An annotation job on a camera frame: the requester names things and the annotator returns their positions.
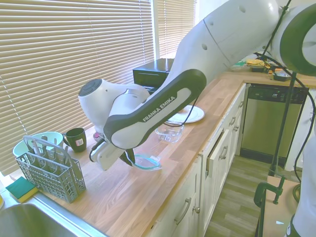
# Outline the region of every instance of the mug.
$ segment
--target mug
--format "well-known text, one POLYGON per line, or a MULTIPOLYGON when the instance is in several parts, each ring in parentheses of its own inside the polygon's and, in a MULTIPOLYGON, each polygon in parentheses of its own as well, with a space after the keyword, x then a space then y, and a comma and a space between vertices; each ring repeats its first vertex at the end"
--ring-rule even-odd
POLYGON ((63 133, 64 143, 70 146, 74 152, 83 152, 87 147, 87 138, 84 129, 81 127, 69 130, 63 133))

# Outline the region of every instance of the cutlery basket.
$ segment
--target cutlery basket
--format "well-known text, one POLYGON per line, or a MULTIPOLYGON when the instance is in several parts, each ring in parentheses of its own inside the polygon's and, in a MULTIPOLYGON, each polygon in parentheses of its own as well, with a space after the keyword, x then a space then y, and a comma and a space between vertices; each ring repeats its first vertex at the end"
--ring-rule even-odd
POLYGON ((24 136, 29 151, 16 158, 25 178, 37 188, 69 203, 73 202, 85 189, 79 161, 61 147, 43 139, 24 136), (28 140, 42 147, 31 148, 28 140))

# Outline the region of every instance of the green sponge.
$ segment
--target green sponge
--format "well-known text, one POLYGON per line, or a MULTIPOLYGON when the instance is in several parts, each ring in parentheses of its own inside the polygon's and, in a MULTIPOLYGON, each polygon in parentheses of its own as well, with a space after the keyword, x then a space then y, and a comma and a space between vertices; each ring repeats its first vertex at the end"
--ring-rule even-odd
POLYGON ((25 202, 38 191, 34 184, 23 177, 18 178, 16 181, 14 181, 14 183, 7 186, 6 189, 20 203, 25 202))

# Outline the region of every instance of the window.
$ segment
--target window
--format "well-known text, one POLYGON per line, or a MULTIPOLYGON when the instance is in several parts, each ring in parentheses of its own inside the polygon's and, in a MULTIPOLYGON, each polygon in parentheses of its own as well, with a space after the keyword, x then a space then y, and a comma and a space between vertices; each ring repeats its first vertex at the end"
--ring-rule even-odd
POLYGON ((102 78, 132 83, 154 60, 150 0, 0 3, 0 171, 17 168, 23 135, 92 126, 78 92, 102 78))
POLYGON ((174 58, 178 44, 195 25, 195 0, 154 1, 157 58, 174 58))

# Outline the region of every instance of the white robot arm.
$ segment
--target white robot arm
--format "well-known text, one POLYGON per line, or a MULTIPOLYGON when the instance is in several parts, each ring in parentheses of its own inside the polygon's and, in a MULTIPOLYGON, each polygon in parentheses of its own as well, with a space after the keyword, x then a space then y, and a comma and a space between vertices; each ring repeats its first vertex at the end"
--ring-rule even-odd
MULTIPOLYGON (((316 74, 315 8, 316 4, 309 4, 287 13, 270 50, 289 69, 306 75, 316 74)), ((106 150, 119 154, 141 145, 154 129, 197 98, 216 75, 262 50, 281 11, 275 0, 226 2, 182 39, 167 79, 151 96, 134 84, 112 84, 101 79, 87 83, 79 93, 79 101, 107 147, 98 149, 94 156, 106 150)), ((116 158, 107 156, 108 164, 103 168, 116 158)))

